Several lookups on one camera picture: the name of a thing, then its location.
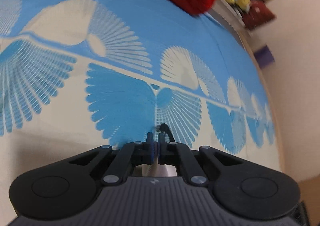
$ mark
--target blue and white patterned fabric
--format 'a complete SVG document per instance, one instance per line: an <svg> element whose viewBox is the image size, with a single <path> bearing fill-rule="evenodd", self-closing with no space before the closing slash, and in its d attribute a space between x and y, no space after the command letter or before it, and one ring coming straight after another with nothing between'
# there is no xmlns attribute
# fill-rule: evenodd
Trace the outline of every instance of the blue and white patterned fabric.
<svg viewBox="0 0 320 226"><path fill-rule="evenodd" d="M168 0L0 0L0 46L3 137L37 115L115 147L161 123L194 149L247 157L274 145L247 53L212 17Z"/></svg>

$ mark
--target bed sheet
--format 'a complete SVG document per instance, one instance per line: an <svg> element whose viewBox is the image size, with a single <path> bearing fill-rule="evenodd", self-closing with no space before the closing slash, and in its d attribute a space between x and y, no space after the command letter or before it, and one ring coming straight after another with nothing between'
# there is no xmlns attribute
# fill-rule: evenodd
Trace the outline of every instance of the bed sheet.
<svg viewBox="0 0 320 226"><path fill-rule="evenodd" d="M192 149L279 170L250 57L212 17L168 0L0 0L0 92L1 194L24 170L156 139L161 123Z"/></svg>

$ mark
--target silver screw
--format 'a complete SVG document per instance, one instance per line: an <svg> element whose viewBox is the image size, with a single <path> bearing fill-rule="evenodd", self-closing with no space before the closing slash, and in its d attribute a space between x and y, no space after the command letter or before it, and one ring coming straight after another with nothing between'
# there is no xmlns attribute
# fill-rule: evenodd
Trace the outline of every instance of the silver screw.
<svg viewBox="0 0 320 226"><path fill-rule="evenodd" d="M196 184L203 184L207 181L207 178L200 176L200 175L196 175L191 177L191 182L196 183Z"/></svg>
<svg viewBox="0 0 320 226"><path fill-rule="evenodd" d="M110 175L106 175L103 180L106 183L116 183L117 181L119 181L119 177L117 177L116 175L110 174Z"/></svg>

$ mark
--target wooden edge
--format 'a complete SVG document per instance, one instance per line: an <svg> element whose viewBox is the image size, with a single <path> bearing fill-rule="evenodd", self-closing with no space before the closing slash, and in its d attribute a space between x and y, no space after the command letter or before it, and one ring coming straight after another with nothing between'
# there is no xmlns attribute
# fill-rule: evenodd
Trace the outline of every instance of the wooden edge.
<svg viewBox="0 0 320 226"><path fill-rule="evenodd" d="M274 125L274 129L275 129L275 135L276 135L276 144L277 144L277 149L278 149L278 153L279 153L279 165L280 165L280 169L281 169L281 172L285 172L285 162L284 162L284 151L283 151L283 144L282 144L282 140L281 140L281 133L280 133L280 128L279 128L279 123L278 123L278 119L276 117L276 111L275 111L275 108L274 108L274 105L273 105L273 102L272 102L272 99L271 99L271 95L269 93L269 90L268 90L268 86L267 86L267 83L263 77L263 74L262 74L262 71L253 55L253 52L247 42L247 40L245 39L245 35L242 34L240 31L237 31L240 39L241 39L241 42L243 44L243 47L244 49L247 51L247 53L249 54L253 64L255 65L256 69L257 69L257 72L259 74L259 78L260 78L260 81L264 87L264 90L266 91L266 95L267 95L267 98L268 98L268 102L269 102L269 107L270 107L270 111L271 111L271 114L272 114L272 121L273 121L273 125Z"/></svg>

